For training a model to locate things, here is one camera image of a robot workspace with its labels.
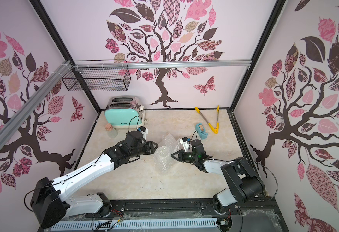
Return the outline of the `clear bubble wrap sheet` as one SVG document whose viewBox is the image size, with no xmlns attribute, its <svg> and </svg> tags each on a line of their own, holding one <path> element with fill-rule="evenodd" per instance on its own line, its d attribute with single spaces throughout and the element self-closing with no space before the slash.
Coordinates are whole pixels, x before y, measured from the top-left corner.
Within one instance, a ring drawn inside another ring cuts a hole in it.
<svg viewBox="0 0 339 232">
<path fill-rule="evenodd" d="M 167 134 L 153 154 L 156 170 L 160 174 L 168 173 L 178 162 L 171 157 L 171 154 L 181 149 L 183 149 L 183 146 L 180 144 L 180 139 L 175 139 L 171 134 Z"/>
</svg>

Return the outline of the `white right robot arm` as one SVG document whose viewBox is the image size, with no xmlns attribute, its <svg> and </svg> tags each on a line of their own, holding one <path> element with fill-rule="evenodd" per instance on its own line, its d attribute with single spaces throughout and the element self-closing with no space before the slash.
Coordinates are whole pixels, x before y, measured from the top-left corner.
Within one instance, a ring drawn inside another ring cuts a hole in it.
<svg viewBox="0 0 339 232">
<path fill-rule="evenodd" d="M 213 196 L 213 207 L 223 214 L 233 204 L 244 204 L 265 191 L 265 184 L 243 157 L 231 161 L 214 159 L 207 155 L 201 140 L 181 141 L 183 149 L 170 156 L 179 161 L 195 165 L 198 170 L 221 175 L 227 188 Z"/>
</svg>

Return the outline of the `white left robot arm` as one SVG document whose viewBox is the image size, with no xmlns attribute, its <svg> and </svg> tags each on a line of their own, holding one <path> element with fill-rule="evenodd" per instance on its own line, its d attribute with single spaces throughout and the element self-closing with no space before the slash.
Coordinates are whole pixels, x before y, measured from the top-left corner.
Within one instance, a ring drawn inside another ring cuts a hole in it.
<svg viewBox="0 0 339 232">
<path fill-rule="evenodd" d="M 66 217 L 80 214 L 108 216 L 112 205 L 104 193 L 98 192 L 86 197 L 76 197 L 73 194 L 96 178 L 133 162 L 133 158 L 154 154 L 158 144 L 146 141 L 145 138 L 144 132 L 128 132 L 125 140 L 104 150 L 81 168 L 53 180 L 45 177 L 38 181 L 30 206 L 40 227 L 47 229 Z"/>
</svg>

